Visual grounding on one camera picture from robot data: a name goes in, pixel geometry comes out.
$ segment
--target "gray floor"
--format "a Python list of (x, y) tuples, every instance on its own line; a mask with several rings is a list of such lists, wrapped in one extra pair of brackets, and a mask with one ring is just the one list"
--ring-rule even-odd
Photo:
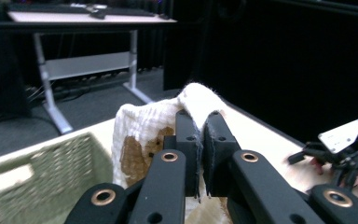
[[(57, 106), (75, 130), (112, 119), (124, 104), (144, 105), (123, 87), (129, 75), (99, 78), (88, 86), (88, 92), (72, 100), (57, 101)], [(174, 97), (179, 90), (163, 90), (163, 71), (154, 69), (142, 72), (137, 78), (137, 87), (152, 100)], [(0, 156), (59, 136), (48, 114), (41, 104), (32, 108), (31, 118), (0, 121)]]

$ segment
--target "white table surface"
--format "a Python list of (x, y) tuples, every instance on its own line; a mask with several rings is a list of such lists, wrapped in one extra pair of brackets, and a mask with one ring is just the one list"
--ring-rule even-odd
[(155, 17), (139, 16), (112, 16), (106, 15), (104, 20), (92, 18), (89, 14), (71, 14), (71, 13), (45, 13), (45, 12), (8, 12), (13, 21), (21, 22), (176, 22), (175, 20), (163, 20), (156, 15)]

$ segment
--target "white desk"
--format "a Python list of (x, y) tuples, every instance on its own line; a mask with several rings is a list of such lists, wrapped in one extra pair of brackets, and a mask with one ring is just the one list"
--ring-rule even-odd
[[(264, 155), (274, 168), (285, 178), (285, 180), (295, 189), (305, 192), (314, 185), (326, 183), (329, 181), (328, 172), (324, 175), (317, 175), (312, 166), (308, 164), (310, 159), (299, 162), (295, 165), (289, 165), (287, 157), (297, 153), (301, 147), (288, 140), (285, 136), (274, 132), (269, 127), (261, 124), (256, 119), (246, 116), (235, 109), (230, 108), (227, 111), (226, 123), (236, 137), (242, 149), (251, 149)], [(44, 143), (27, 147), (23, 150), (0, 157), (1, 161), (10, 158), (28, 154), (38, 150), (41, 147), (52, 145), (68, 138), (75, 137), (81, 133), (92, 133), (101, 142), (106, 152), (111, 155), (112, 136), (115, 120), (90, 126), (80, 131), (68, 133)], [(358, 196), (358, 187), (353, 190)], [(203, 198), (200, 206), (194, 210), (186, 220), (188, 223), (219, 223), (219, 217), (222, 211), (219, 209), (215, 198)]]
[[(17, 22), (175, 22), (174, 20), (163, 20), (157, 15), (155, 17), (107, 15), (104, 20), (94, 19), (88, 14), (8, 12), (8, 15), (13, 19), (13, 21)], [(55, 104), (53, 92), (50, 86), (51, 80), (130, 68), (130, 80), (129, 82), (124, 83), (124, 87), (146, 104), (153, 102), (153, 100), (151, 100), (147, 95), (136, 88), (138, 31), (131, 30), (130, 34), (131, 48), (126, 52), (48, 61), (45, 60), (43, 47), (40, 41), (40, 36), (42, 34), (34, 34), (34, 47), (36, 50), (39, 72), (47, 100), (44, 107), (48, 111), (48, 114), (54, 121), (60, 133), (70, 133), (73, 128)]]

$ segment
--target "metal desk frame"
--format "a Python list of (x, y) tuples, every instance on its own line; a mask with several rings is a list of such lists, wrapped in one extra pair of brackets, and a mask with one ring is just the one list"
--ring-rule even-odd
[[(124, 87), (132, 92), (135, 96), (137, 96), (139, 99), (141, 99), (144, 103), (150, 104), (153, 103), (153, 100), (150, 99), (146, 94), (141, 92), (139, 89), (136, 88), (136, 76), (137, 76), (137, 42), (138, 42), (138, 31), (137, 30), (131, 30), (131, 48), (129, 52), (121, 52), (121, 53), (115, 53), (115, 54), (109, 54), (109, 55), (102, 55), (105, 59), (108, 58), (116, 58), (119, 56), (126, 57), (126, 54), (128, 54), (128, 60), (120, 60), (121, 62), (118, 62), (117, 64), (112, 64), (112, 66), (105, 67), (105, 68), (98, 68), (98, 71), (85, 71), (79, 74), (71, 74), (71, 72), (68, 72), (67, 74), (63, 75), (52, 75), (50, 73), (49, 69), (51, 66), (58, 66), (62, 63), (62, 60), (58, 61), (46, 61), (42, 43), (40, 40), (40, 33), (34, 34), (34, 47), (36, 50), (36, 56), (37, 56), (37, 63), (39, 66), (39, 72), (43, 83), (43, 88), (45, 90), (45, 96), (46, 96), (46, 102), (44, 103), (44, 108), (47, 110), (48, 114), (50, 115), (51, 119), (57, 126), (58, 130), (61, 134), (70, 133), (73, 128), (71, 124), (66, 120), (65, 116), (61, 113), (60, 109), (56, 106), (53, 96), (53, 91), (51, 89), (50, 81), (64, 78), (64, 77), (75, 77), (77, 75), (86, 75), (91, 74), (92, 72), (102, 72), (107, 70), (115, 70), (120, 68), (128, 67), (130, 68), (130, 80), (126, 83), (124, 83)], [(81, 61), (85, 62), (86, 60), (91, 60), (90, 57), (79, 57), (77, 59), (73, 59), (72, 63), (81, 63)]]

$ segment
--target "cable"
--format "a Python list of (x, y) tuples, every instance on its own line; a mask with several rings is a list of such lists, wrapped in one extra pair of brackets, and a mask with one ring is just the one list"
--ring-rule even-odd
[(78, 91), (80, 91), (80, 93), (77, 94), (77, 95), (75, 95), (75, 96), (73, 96), (73, 97), (63, 98), (63, 99), (59, 100), (58, 102), (69, 102), (69, 101), (73, 101), (73, 100), (75, 100), (75, 99), (77, 99), (77, 98), (83, 96), (84, 94), (89, 93), (90, 90), (91, 90), (90, 84), (88, 84), (87, 86), (86, 86), (86, 85), (80, 85), (80, 86), (79, 86), (79, 85), (71, 85), (71, 86), (65, 85), (65, 86), (68, 88), (68, 92), (69, 92), (69, 93), (68, 93), (68, 96), (71, 95), (71, 92), (74, 92), (73, 90), (78, 90)]
[(38, 116), (24, 117), (24, 116), (18, 116), (18, 115), (1, 115), (0, 116), (0, 123), (4, 122), (4, 121), (12, 120), (12, 119), (38, 119), (38, 120), (42, 120), (42, 121), (50, 124), (56, 130), (56, 126), (51, 120), (45, 119), (45, 118), (42, 118), (42, 117), (38, 117)]
[(31, 98), (31, 97), (33, 97), (34, 95), (36, 95), (37, 93), (37, 95), (36, 95), (36, 97), (38, 96), (38, 95), (40, 95), (40, 90), (42, 90), (42, 88), (43, 88), (43, 86), (40, 86), (38, 89), (36, 89), (36, 91), (34, 91), (31, 95), (29, 95), (27, 98), (28, 98), (28, 100)]

